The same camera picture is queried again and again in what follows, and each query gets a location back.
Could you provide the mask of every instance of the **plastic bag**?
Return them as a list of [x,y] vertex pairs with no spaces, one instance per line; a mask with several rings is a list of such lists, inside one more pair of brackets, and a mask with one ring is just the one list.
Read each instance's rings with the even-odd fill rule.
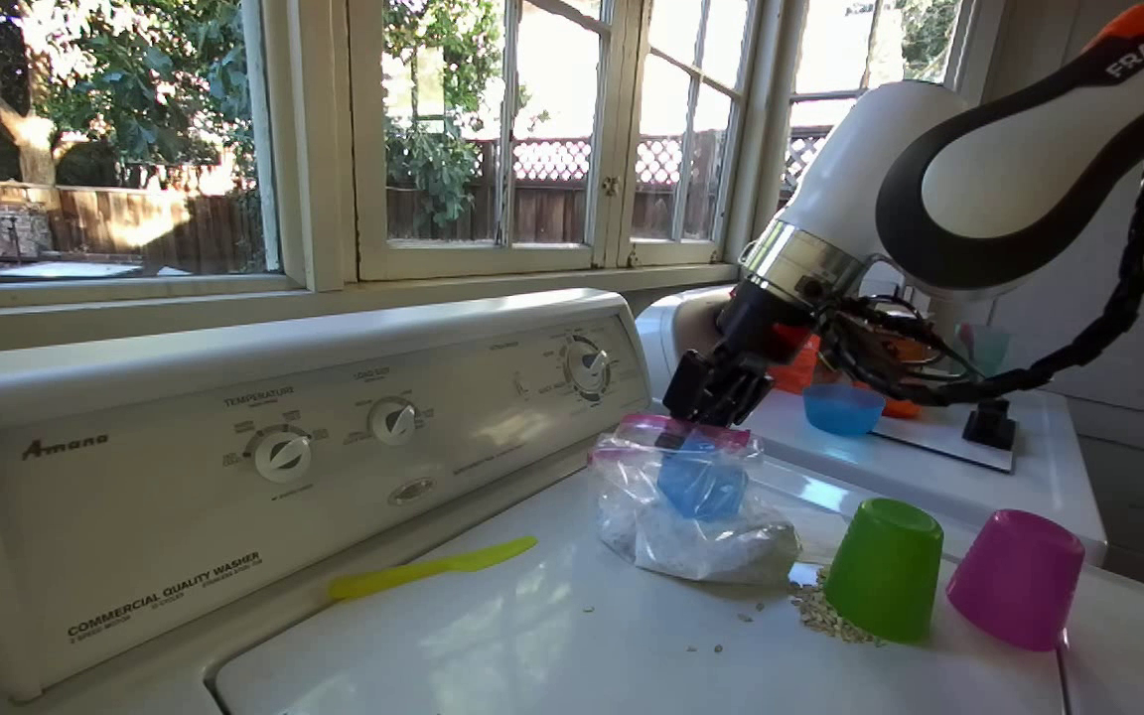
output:
[[689,429],[636,411],[602,436],[602,541],[648,572],[717,583],[783,583],[794,528],[760,505],[747,429]]

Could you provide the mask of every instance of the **magenta cup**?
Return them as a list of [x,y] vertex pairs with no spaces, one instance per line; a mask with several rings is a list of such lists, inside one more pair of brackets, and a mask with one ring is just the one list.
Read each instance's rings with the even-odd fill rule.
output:
[[1052,652],[1073,611],[1086,544],[1033,511],[995,511],[948,578],[948,605],[995,638]]

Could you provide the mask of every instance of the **dial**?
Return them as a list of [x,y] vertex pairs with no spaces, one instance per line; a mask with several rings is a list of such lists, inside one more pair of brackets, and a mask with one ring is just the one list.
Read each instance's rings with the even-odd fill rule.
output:
[[376,401],[370,411],[370,433],[382,446],[410,446],[419,436],[419,406],[410,401]]
[[570,370],[576,394],[588,401],[606,395],[613,386],[613,353],[588,336],[574,336],[564,344],[564,370]]
[[252,463],[257,476],[289,485],[310,470],[310,436],[296,429],[265,429],[252,446]]

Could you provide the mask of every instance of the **washing machine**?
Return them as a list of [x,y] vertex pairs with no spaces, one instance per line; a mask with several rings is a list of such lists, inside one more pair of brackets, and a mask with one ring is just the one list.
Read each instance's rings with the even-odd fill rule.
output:
[[[1144,709],[1144,583],[1102,566],[1046,655],[945,601],[925,644],[848,644],[786,574],[636,566],[588,452],[640,410],[606,290],[0,353],[0,709]],[[754,481],[816,564],[869,492]]]

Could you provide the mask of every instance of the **wall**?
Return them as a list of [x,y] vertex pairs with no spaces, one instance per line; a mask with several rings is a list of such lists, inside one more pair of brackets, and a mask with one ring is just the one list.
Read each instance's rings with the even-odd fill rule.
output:
[[[1129,0],[1011,0],[991,71],[991,96],[1005,96],[1062,67]],[[997,301],[997,321],[1019,329],[1012,353],[1042,356],[1095,319],[1114,290],[1138,182],[1114,190],[1089,235],[1050,271]],[[1114,566],[1144,578],[1144,319],[1089,370],[1056,380],[1073,395],[1086,455],[1114,536]]]

